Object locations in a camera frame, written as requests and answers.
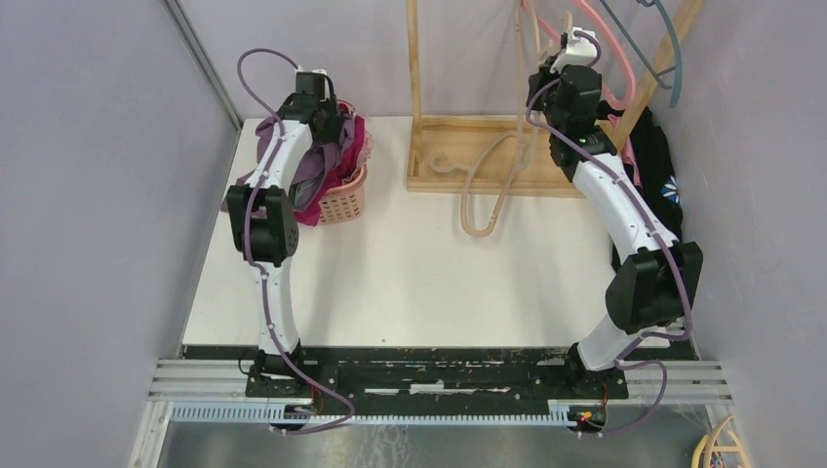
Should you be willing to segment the pink plastic hanger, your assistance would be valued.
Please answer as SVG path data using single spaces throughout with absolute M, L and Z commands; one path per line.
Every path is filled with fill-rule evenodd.
M 601 57 L 598 63 L 615 64 L 622 76 L 623 92 L 618 96 L 609 85 L 603 88 L 605 100 L 615 110 L 627 110 L 638 93 L 638 82 L 631 61 L 624 51 L 619 39 L 610 28 L 608 21 L 588 1 L 571 1 L 576 12 L 582 14 L 596 33 L 598 45 L 601 47 Z M 533 42 L 537 53 L 551 53 L 563 48 L 563 33 L 573 30 L 574 15 L 565 15 L 564 25 L 567 28 L 559 30 L 545 19 L 538 11 L 536 1 L 517 1 L 518 8 L 529 18 L 532 27 Z

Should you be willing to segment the purple pleated skirt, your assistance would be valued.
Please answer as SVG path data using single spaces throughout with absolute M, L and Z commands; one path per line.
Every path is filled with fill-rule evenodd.
M 341 144 L 344 141 L 344 117 L 339 142 L 314 143 L 298 163 L 296 173 L 291 179 L 289 190 L 291 204 L 295 212 L 306 210 L 317 194 L 320 193 L 325 176 L 341 162 Z

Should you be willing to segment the magenta skirt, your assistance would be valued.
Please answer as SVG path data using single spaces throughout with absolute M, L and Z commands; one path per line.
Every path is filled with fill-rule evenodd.
M 359 166 L 358 156 L 363 145 L 366 130 L 365 119 L 361 117 L 355 107 L 347 100 L 338 104 L 339 111 L 344 117 L 344 141 L 341 144 L 341 162 L 325 176 L 319 194 L 313 199 L 309 207 L 302 212 L 295 212 L 297 222 L 308 226 L 319 225 L 321 213 L 320 201 L 333 188 L 351 181 L 363 167 Z

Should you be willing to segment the beige wooden hanger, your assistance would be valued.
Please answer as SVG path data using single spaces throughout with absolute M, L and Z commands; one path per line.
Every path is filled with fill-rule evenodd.
M 539 129 L 532 127 L 531 136 L 526 136 L 526 129 L 530 126 L 525 116 L 528 109 L 525 98 L 530 93 L 530 68 L 537 67 L 547 59 L 555 44 L 553 38 L 543 38 L 543 28 L 534 1 L 515 2 L 514 37 L 520 83 L 515 154 L 509 173 L 512 176 L 519 174 L 530 164 L 539 135 Z
M 460 186 L 460 206 L 459 206 L 459 221 L 460 227 L 465 234 L 474 238 L 485 238 L 493 234 L 498 225 L 498 221 L 505 205 L 506 198 L 514 184 L 517 175 L 510 175 L 514 154 L 515 154 L 515 140 L 516 131 L 506 131 L 494 137 L 483 149 L 479 152 L 476 158 L 470 164 L 462 164 L 454 162 L 449 159 L 445 152 L 438 152 L 431 155 L 426 162 L 426 166 L 437 173 L 438 175 L 448 175 L 452 173 L 462 173 L 462 184 Z M 495 151 L 506 141 L 512 140 L 513 156 L 510 164 L 507 166 L 505 176 L 500 181 L 482 180 L 478 178 L 478 173 L 485 163 L 488 163 Z M 484 227 L 478 227 L 471 216 L 471 196 L 472 195 L 492 195 L 495 194 L 495 202 L 493 208 L 487 218 Z

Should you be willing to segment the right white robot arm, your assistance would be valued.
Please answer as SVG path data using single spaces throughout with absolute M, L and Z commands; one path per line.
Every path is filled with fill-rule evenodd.
M 606 315 L 572 351 L 566 390 L 587 398 L 601 371 L 619 364 L 644 339 L 686 340 L 703 254 L 655 215 L 598 126 L 602 77 L 588 64 L 543 62 L 529 78 L 527 120 L 549 132 L 550 156 L 596 209 L 620 261 L 605 293 Z

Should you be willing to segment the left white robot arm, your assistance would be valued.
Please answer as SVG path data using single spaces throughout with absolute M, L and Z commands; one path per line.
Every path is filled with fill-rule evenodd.
M 248 262 L 260 293 L 261 338 L 256 363 L 284 396 L 307 381 L 291 298 L 298 247 L 297 212 L 320 194 L 341 163 L 352 127 L 339 109 L 326 71 L 298 71 L 295 91 L 274 114 L 272 134 L 257 167 L 225 200 L 235 248 Z

